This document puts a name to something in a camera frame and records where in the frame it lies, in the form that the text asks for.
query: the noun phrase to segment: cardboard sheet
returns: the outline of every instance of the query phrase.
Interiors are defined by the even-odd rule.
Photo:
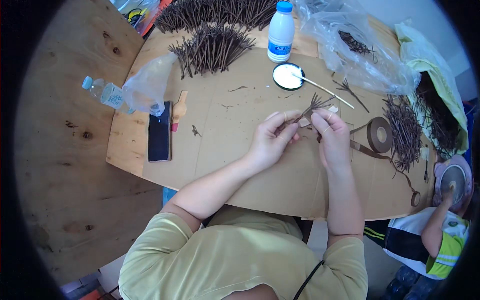
[[[331,101],[340,108],[337,114],[351,129],[383,115],[383,97],[352,87],[371,112],[367,113],[347,92],[336,90],[331,72],[322,60],[292,54],[289,62],[302,67],[307,78],[336,91],[355,106],[353,110],[337,99]],[[272,78],[275,66],[268,59],[266,49],[254,48],[235,61],[229,72],[180,80],[180,66],[176,62],[165,100],[176,103],[181,91],[187,90],[187,113],[180,120],[177,132],[172,133],[172,161],[149,163],[145,160],[143,177],[178,190],[192,180],[242,157],[249,149],[256,126],[271,113],[305,110],[315,92],[323,100],[328,99],[327,93],[309,83],[294,92],[280,89]],[[232,91],[241,86],[247,88]],[[194,137],[192,125],[202,137]],[[302,136],[300,142],[289,145],[275,166],[248,180],[228,204],[283,215],[325,217],[328,181],[319,160],[316,136],[307,128],[299,129],[299,134]],[[355,133],[353,140],[368,146],[363,131]],[[401,174],[392,179],[395,170],[389,162],[354,150],[351,150],[351,155],[367,219],[407,215],[427,205],[431,195],[427,193],[429,184],[423,181],[424,161],[416,164],[409,173],[414,188],[422,197],[419,207],[414,209],[410,205],[411,191],[406,179]],[[431,156],[431,161],[434,161],[434,154]],[[429,169],[433,177],[433,164]]]

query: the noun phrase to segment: plastic bag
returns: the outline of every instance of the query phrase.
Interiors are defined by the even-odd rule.
[[[357,0],[292,0],[301,21],[300,31],[319,43],[319,57],[327,68],[344,74],[349,84],[381,94],[408,95],[420,83],[420,74],[402,63],[376,38],[367,13]],[[351,51],[338,31],[350,33],[373,54]]]
[[[173,53],[160,56],[144,65],[123,85],[123,98],[130,108],[160,117],[165,110],[163,94],[177,56]]]
[[[110,0],[135,30],[144,35],[158,12],[160,0]]]
[[[458,150],[449,153],[444,158],[448,159],[454,154],[465,153],[468,150],[467,116],[452,70],[437,48],[418,30],[401,23],[395,25],[395,32],[401,44],[400,57],[402,61],[416,72],[428,72],[438,96],[444,101],[460,126],[457,140]],[[407,94],[407,97],[412,106],[415,107],[416,94]],[[432,128],[430,125],[432,120],[428,117],[428,113],[417,111],[417,120],[419,124],[423,124],[422,129],[425,135],[438,147],[438,140],[431,137]]]

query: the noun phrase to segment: glue jar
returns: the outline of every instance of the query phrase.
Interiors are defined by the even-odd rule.
[[[268,30],[268,58],[275,63],[286,62],[290,58],[295,24],[292,17],[293,5],[289,2],[278,2],[276,13],[270,21]]]

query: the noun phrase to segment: black pants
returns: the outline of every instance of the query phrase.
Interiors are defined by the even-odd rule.
[[[363,235],[373,240],[380,247],[385,248],[385,239],[390,220],[365,221]]]
[[[429,253],[421,236],[390,228],[389,223],[390,220],[366,221],[363,235],[394,254],[426,264]]]

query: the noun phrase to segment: blue bottle cap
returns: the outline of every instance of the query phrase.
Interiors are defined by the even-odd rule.
[[[280,1],[276,4],[276,10],[279,12],[291,12],[293,5],[290,2]]]
[[[84,83],[82,83],[82,88],[88,90],[92,87],[93,79],[90,76],[85,77]]]

